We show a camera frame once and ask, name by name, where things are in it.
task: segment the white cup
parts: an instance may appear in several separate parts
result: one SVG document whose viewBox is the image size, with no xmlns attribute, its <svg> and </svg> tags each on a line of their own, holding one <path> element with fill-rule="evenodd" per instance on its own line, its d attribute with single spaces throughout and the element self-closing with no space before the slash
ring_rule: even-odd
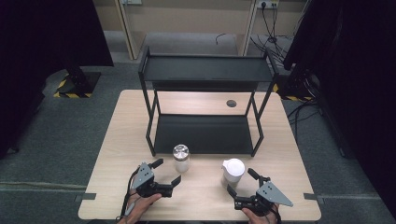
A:
<svg viewBox="0 0 396 224">
<path fill-rule="evenodd" d="M 235 185 L 241 180 L 245 172 L 245 164 L 238 159 L 230 159 L 222 164 L 223 176 L 231 185 Z"/>
</svg>

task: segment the glass jar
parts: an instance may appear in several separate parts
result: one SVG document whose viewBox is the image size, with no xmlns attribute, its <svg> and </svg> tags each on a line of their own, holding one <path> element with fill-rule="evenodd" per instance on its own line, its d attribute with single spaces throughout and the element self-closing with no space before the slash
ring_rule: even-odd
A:
<svg viewBox="0 0 396 224">
<path fill-rule="evenodd" d="M 177 145 L 173 149 L 175 168 L 178 172 L 184 173 L 190 166 L 190 152 L 184 145 Z"/>
</svg>

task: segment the human hand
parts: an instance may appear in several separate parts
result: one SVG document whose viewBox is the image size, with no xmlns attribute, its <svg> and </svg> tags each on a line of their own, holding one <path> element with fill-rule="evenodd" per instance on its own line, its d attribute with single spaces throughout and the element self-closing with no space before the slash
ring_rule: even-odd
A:
<svg viewBox="0 0 396 224">
<path fill-rule="evenodd" d="M 277 212 L 279 204 L 274 204 L 272 209 Z M 248 217 L 249 224 L 276 224 L 276 215 L 270 212 L 267 216 L 258 217 L 248 208 L 242 208 L 242 212 Z"/>
<path fill-rule="evenodd" d="M 128 214 L 128 216 L 123 217 L 118 224 L 134 224 L 140 220 L 144 213 L 146 213 L 149 207 L 157 202 L 162 195 L 160 193 L 151 195 L 147 198 L 142 198 L 135 189 L 131 189 L 129 192 L 130 197 L 127 203 L 127 209 L 130 206 L 133 206 L 132 211 Z"/>
</svg>

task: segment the shelf rack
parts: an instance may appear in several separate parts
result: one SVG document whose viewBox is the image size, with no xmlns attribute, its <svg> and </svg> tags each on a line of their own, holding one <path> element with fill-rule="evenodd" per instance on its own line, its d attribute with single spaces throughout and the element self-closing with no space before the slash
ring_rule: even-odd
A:
<svg viewBox="0 0 396 224">
<path fill-rule="evenodd" d="M 273 73 L 267 59 L 272 65 Z M 279 75 L 269 51 L 263 57 L 161 55 L 143 50 L 139 79 L 149 115 L 146 139 L 152 156 L 172 153 L 174 146 L 184 144 L 192 154 L 256 154 L 262 139 L 260 118 Z M 269 82 L 260 107 L 255 102 L 259 83 Z M 154 90 L 150 102 L 148 84 Z M 161 111 L 158 92 L 249 92 L 247 109 L 240 115 L 168 114 Z M 248 112 L 253 109 L 259 139 L 253 146 L 248 126 Z M 150 134 L 157 111 L 155 142 Z"/>
</svg>

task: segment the power outlet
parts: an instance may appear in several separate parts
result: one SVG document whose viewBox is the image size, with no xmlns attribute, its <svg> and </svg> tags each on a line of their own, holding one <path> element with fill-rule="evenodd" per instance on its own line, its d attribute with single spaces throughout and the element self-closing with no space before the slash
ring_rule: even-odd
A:
<svg viewBox="0 0 396 224">
<path fill-rule="evenodd" d="M 279 0 L 260 0 L 257 3 L 257 8 L 262 8 L 262 3 L 265 3 L 264 9 L 271 9 L 279 7 Z"/>
</svg>

